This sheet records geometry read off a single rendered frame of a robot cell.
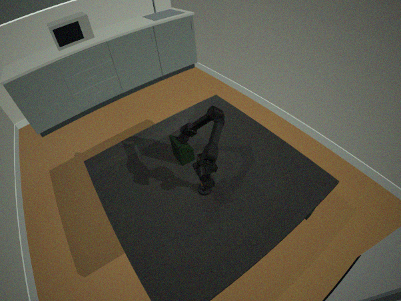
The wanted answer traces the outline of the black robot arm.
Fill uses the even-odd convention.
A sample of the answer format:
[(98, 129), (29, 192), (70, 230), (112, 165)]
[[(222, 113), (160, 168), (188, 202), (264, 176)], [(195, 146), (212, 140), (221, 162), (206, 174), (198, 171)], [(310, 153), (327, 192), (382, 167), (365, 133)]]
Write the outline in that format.
[[(218, 157), (218, 142), (222, 127), (225, 124), (225, 116), (221, 109), (211, 106), (207, 113), (193, 123), (187, 123), (180, 128), (180, 135), (176, 139), (181, 143), (187, 145), (189, 137), (197, 134), (197, 129), (201, 128), (210, 121), (214, 121), (212, 132), (208, 144), (204, 147), (202, 153), (197, 154), (197, 168), (199, 172), (199, 179), (202, 182), (210, 180), (212, 172), (216, 172), (218, 167), (215, 164)], [(208, 160), (208, 162), (207, 162)]]

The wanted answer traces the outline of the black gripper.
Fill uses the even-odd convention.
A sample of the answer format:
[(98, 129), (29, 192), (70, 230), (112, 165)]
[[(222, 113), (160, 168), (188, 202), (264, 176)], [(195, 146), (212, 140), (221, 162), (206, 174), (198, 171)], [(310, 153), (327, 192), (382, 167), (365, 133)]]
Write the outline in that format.
[[(197, 162), (193, 163), (193, 168), (196, 170), (196, 174), (199, 176), (199, 172), (198, 172), (198, 168), (197, 168)], [(212, 187), (215, 186), (214, 180), (212, 178), (210, 178), (210, 180), (206, 181), (206, 182), (202, 182), (202, 185), (204, 187), (204, 189), (210, 189)]]

